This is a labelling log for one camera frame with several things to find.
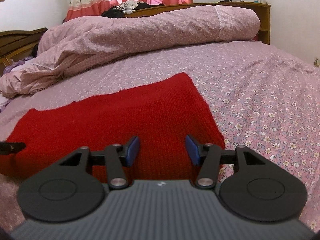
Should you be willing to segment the pile of clothes on cabinet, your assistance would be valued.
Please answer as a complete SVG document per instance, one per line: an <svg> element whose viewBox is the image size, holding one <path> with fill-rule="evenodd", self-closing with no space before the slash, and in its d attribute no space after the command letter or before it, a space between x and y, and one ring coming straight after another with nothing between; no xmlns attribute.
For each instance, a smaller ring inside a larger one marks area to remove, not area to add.
<svg viewBox="0 0 320 240"><path fill-rule="evenodd" d="M116 5L104 11L101 17L106 18L123 18L125 14L132 14L136 10L148 9L153 7L161 7L164 4L151 5L143 1L127 0L120 5Z"/></svg>

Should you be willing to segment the pink floral duvet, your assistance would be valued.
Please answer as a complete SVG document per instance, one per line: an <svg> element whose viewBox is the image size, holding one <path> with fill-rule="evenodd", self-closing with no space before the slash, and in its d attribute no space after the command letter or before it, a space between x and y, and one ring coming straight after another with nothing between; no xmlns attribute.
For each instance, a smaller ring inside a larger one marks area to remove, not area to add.
<svg viewBox="0 0 320 240"><path fill-rule="evenodd" d="M211 5L139 18L84 16L47 30L37 57L1 77L1 93L34 94L57 81L130 54L174 46L251 40L260 29L255 17L244 25L218 19Z"/></svg>

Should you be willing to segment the wooden bedside shelf cabinet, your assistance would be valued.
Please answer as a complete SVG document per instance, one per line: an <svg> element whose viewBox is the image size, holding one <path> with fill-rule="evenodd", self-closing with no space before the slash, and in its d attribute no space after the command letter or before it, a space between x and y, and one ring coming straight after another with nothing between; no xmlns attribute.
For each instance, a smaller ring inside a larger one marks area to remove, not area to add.
<svg viewBox="0 0 320 240"><path fill-rule="evenodd" d="M245 17L255 17L260 21L260 29L255 35L255 40L270 44L270 8L271 6L263 3L254 2L217 2L217 3L193 3L193 4L179 4L179 5L164 5L156 6L147 9L135 10L131 14L125 14L125 18L139 18L158 15L164 12L176 11L192 7L213 6L217 9L218 19L226 23L227 20L238 22L244 25L249 23L249 19Z"/></svg>

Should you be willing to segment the wooden headboard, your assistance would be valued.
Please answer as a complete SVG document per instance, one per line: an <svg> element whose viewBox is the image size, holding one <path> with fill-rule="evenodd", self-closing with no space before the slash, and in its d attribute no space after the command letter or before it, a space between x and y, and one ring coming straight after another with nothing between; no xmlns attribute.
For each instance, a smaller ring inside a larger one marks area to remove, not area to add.
<svg viewBox="0 0 320 240"><path fill-rule="evenodd" d="M3 70L7 66L30 56L33 48L39 44L42 35L47 30L47 28L41 28L32 31L12 30L1 32L1 75L3 75Z"/></svg>

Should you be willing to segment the white purple pillow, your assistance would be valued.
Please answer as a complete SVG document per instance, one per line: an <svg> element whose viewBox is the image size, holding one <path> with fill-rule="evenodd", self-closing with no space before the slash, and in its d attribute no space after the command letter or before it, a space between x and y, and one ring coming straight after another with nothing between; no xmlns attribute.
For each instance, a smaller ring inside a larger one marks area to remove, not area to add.
<svg viewBox="0 0 320 240"><path fill-rule="evenodd" d="M27 62L27 61L32 61L34 59L33 56L28 56L23 58L22 60L18 60L17 62L14 62L12 65L5 67L4 69L4 74L8 74L10 72L14 72L14 71L18 71L20 69L23 68L23 65ZM5 109L5 107L11 102L11 99L6 98L3 94L1 94L1 112L3 112L3 110Z"/></svg>

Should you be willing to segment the red knitted sweater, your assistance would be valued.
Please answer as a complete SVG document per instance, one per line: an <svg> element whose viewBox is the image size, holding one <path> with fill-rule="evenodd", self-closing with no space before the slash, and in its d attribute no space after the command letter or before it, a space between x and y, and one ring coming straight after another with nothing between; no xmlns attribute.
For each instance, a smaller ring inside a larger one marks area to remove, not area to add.
<svg viewBox="0 0 320 240"><path fill-rule="evenodd" d="M185 73L166 80L95 95L46 111L29 110L8 142L23 142L17 154L1 156L1 174L25 179L77 148L92 151L139 137L139 153L128 179L194 179L197 168L185 137L225 146L208 104Z"/></svg>

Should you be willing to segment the pink floral bed sheet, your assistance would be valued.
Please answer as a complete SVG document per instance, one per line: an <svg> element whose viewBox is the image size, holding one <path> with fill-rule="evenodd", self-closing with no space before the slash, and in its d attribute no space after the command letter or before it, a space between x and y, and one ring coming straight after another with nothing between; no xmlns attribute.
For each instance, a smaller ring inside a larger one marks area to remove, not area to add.
<svg viewBox="0 0 320 240"><path fill-rule="evenodd" d="M98 94L188 74L228 149L243 144L303 181L301 220L319 230L319 69L255 41L208 43L125 57L14 99L1 113L5 140L30 109L54 109Z"/></svg>

